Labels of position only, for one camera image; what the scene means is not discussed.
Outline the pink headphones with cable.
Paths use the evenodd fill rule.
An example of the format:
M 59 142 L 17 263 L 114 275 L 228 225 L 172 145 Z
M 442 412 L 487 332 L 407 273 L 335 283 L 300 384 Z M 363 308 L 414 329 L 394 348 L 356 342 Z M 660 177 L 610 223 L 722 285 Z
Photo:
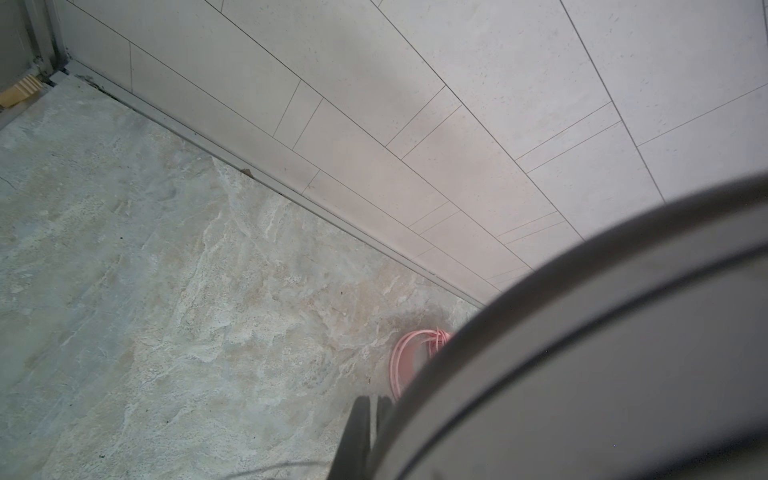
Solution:
M 421 367 L 434 358 L 453 334 L 442 329 L 414 330 L 395 344 L 389 359 L 389 382 L 395 400 L 413 381 Z

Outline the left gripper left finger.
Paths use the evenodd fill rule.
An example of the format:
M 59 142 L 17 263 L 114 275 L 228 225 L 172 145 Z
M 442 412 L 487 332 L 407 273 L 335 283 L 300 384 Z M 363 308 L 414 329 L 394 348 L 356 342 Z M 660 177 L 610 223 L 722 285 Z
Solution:
M 360 480 L 370 452 L 371 404 L 368 396 L 355 399 L 339 446 L 331 464 L 328 480 Z

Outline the white black headphones with cable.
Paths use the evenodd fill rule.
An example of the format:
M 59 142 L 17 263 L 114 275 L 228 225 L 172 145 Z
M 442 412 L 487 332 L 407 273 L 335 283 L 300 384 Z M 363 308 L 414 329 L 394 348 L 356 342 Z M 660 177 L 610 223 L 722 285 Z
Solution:
M 567 251 L 413 380 L 369 479 L 763 479 L 767 179 Z

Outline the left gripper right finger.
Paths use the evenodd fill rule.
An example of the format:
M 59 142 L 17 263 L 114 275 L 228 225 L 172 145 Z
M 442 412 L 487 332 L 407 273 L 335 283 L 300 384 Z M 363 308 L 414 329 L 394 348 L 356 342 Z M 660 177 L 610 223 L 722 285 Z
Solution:
M 375 411 L 375 431 L 380 432 L 393 408 L 393 400 L 389 396 L 378 396 Z

